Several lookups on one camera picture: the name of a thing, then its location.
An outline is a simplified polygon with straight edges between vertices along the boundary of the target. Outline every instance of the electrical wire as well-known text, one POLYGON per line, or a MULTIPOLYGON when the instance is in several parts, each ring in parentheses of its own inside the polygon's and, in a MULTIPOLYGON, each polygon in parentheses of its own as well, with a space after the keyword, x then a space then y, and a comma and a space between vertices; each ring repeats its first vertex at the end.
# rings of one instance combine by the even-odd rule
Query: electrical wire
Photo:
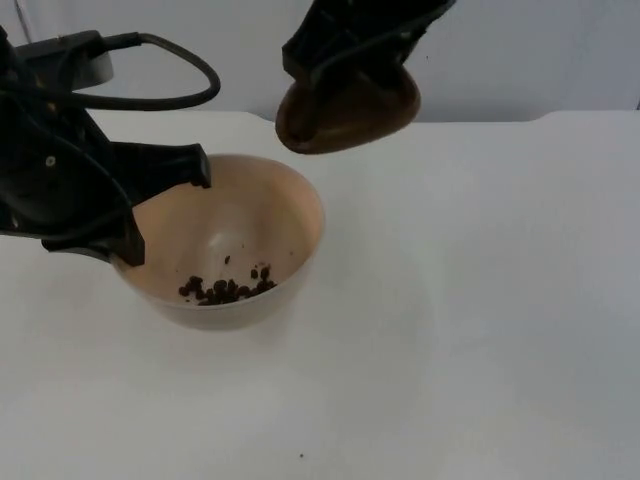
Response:
POLYGON ((169 40, 150 33, 127 33, 123 35, 115 35, 113 37, 106 37, 104 42, 106 51, 129 48, 142 44, 150 44, 160 47, 200 70, 200 72, 207 77, 209 87, 201 92, 181 97, 121 98, 50 90, 32 85, 23 85, 11 80, 0 79, 0 91, 28 96, 66 107, 146 112, 179 110, 182 108, 195 107, 196 105, 208 102, 213 99, 218 92, 220 92, 220 78, 216 71, 202 58, 191 53, 187 49, 170 42, 169 40))

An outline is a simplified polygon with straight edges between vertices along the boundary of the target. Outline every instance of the food pellet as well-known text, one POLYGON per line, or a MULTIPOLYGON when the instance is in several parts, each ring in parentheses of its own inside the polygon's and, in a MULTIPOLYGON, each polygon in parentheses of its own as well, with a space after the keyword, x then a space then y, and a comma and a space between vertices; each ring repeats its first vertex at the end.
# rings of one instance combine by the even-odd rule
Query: food pellet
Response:
MULTIPOLYGON (((225 264, 228 263, 230 259, 231 256, 228 255, 225 258, 225 264)), ((265 265, 265 263, 259 262, 258 265, 262 266, 265 265)), ((278 285, 273 280, 269 280, 269 276, 271 275, 271 266, 267 265, 258 272, 258 265, 256 265, 256 268, 251 269, 250 272, 253 280, 260 278, 254 288, 251 288, 248 285, 240 286, 233 278, 230 278, 229 280, 217 280, 213 284, 212 288, 207 288, 205 290, 203 288, 204 280, 201 277, 192 275, 189 277, 186 285, 178 288, 178 293, 183 297, 188 297, 191 293, 194 293, 196 300, 198 300, 198 305, 201 306, 234 303, 241 298, 255 297, 256 295, 260 295, 261 293, 271 290, 278 285)))

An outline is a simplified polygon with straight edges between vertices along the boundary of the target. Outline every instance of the white table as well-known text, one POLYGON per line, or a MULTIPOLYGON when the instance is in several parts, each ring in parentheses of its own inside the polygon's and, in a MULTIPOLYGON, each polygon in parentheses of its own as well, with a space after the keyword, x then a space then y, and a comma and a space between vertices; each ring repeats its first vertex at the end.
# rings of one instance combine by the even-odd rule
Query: white table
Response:
POLYGON ((248 114, 97 119, 294 166, 326 236, 294 304, 233 332, 1 238, 3 480, 639 478, 640 115, 416 124, 320 157, 248 114))

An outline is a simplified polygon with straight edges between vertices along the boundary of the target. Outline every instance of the white wall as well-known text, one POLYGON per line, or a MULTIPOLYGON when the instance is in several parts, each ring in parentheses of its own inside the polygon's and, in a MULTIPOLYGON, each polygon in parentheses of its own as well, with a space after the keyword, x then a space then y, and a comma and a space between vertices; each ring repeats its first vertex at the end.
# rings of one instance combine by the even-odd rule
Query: white wall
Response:
MULTIPOLYGON (((37 38, 83 29, 166 36, 219 71, 222 93, 206 108, 267 118, 290 82, 280 47, 311 3, 22 1, 37 38)), ((639 47, 640 0, 459 0, 408 66, 423 92, 421 119, 524 120, 557 109, 635 108, 639 47)), ((153 47, 113 57, 116 78, 99 87, 103 93, 163 96, 204 85, 198 73, 153 47)))

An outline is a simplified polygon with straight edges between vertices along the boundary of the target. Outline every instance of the bowl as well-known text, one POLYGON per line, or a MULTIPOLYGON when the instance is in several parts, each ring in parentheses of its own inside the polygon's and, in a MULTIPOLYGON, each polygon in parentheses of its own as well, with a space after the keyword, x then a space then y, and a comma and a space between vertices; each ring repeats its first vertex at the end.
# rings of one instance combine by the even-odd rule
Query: bowl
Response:
POLYGON ((174 187, 134 209, 146 261, 114 257, 122 279, 165 316, 194 328, 237 328, 269 316, 302 286, 324 231, 311 183, 265 158, 210 155, 212 188, 174 187), (199 306, 179 288, 191 276, 205 289, 220 279, 255 287, 252 270, 270 267, 277 285, 235 303, 199 306))

